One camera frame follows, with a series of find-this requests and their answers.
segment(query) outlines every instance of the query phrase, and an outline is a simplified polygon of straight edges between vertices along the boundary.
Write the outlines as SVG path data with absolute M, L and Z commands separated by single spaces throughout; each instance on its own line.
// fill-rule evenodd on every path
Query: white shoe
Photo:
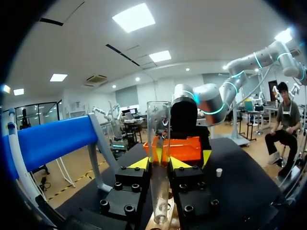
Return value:
M 275 164 L 280 159 L 279 151 L 276 151 L 272 154 L 271 159 L 269 160 L 269 164 Z

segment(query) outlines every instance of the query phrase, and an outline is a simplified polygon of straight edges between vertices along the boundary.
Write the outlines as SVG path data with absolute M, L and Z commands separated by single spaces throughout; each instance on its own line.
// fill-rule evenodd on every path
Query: ceiling light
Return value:
M 24 89 L 17 89 L 14 90 L 14 95 L 18 96 L 18 95 L 23 95 L 24 94 Z
M 154 61 L 154 62 L 159 62 L 159 61 L 165 61 L 172 59 L 171 55 L 169 54 L 169 51 L 162 51 L 159 53 L 154 53 L 150 54 L 149 57 Z
M 7 86 L 7 85 L 3 85 L 2 90 L 3 90 L 4 92 L 11 93 L 11 88 L 10 88 L 9 86 Z
M 67 77 L 67 74 L 57 74 L 54 73 L 50 79 L 50 81 L 64 81 L 64 79 Z
M 131 7 L 115 15 L 112 19 L 128 33 L 155 24 L 145 3 Z
M 281 42 L 284 42 L 284 43 L 287 43 L 289 41 L 292 40 L 292 37 L 291 37 L 291 29 L 288 28 L 284 31 L 281 31 L 276 37 L 275 37 L 275 40 L 276 41 L 281 41 Z

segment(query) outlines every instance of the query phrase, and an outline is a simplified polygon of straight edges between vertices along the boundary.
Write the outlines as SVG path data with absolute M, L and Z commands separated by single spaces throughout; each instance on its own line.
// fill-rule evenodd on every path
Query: wooden floor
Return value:
M 231 125 L 222 124 L 214 127 L 214 134 L 221 135 L 232 132 L 233 127 Z M 243 147 L 243 150 L 246 151 L 271 177 L 274 178 L 280 168 L 278 166 L 268 166 L 267 162 L 269 160 L 268 151 L 266 148 L 264 137 L 267 133 L 269 133 L 269 129 L 263 131 L 261 136 L 253 136 L 257 138 L 256 141 L 252 141 L 249 147 Z M 246 124 L 242 123 L 242 132 L 246 132 Z M 142 141 L 147 141 L 147 133 L 146 130 L 142 131 Z M 276 148 L 279 151 L 282 151 L 283 146 L 280 143 L 276 143 Z M 108 167 L 108 164 L 105 162 L 104 157 L 99 152 L 98 162 L 101 163 L 99 166 L 100 171 L 102 172 L 104 169 Z M 52 161 L 47 164 L 50 175 L 44 175 L 44 171 L 40 171 L 35 173 L 35 179 L 40 182 L 43 176 L 47 177 L 47 182 L 50 183 L 51 187 L 45 191 L 45 196 L 49 199 L 49 203 L 53 208 L 57 208 L 64 201 L 73 196 L 77 191 L 87 185 L 94 177 L 93 172 L 89 172 L 91 170 L 91 163 L 88 155 L 87 148 L 81 148 L 72 153 L 69 153 L 62 157 L 63 162 L 66 166 L 68 173 L 71 176 L 71 179 L 75 182 L 75 188 L 72 186 L 68 187 L 68 182 L 66 182 L 61 175 L 61 172 L 58 168 L 56 161 Z

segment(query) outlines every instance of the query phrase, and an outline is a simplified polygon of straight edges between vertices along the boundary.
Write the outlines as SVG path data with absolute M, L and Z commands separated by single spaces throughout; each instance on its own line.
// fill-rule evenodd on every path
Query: glass cylinder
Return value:
M 147 103 L 147 135 L 154 221 L 167 222 L 168 187 L 167 166 L 170 152 L 170 102 Z

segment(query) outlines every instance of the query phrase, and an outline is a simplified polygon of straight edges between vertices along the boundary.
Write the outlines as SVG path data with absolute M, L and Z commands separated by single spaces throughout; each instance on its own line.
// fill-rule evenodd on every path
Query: man sitting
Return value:
M 289 98 L 287 84 L 281 82 L 277 86 L 277 89 L 283 98 L 283 102 L 279 104 L 276 124 L 271 130 L 271 133 L 265 136 L 265 142 L 267 144 L 269 154 L 272 155 L 269 164 L 276 163 L 281 157 L 274 145 L 274 142 L 280 141 L 281 143 L 290 147 L 287 164 L 279 172 L 279 175 L 286 176 L 292 168 L 297 152 L 296 131 L 301 127 L 301 118 L 297 104 L 294 101 L 291 101 Z M 283 127 L 282 129 L 277 130 L 280 123 Z

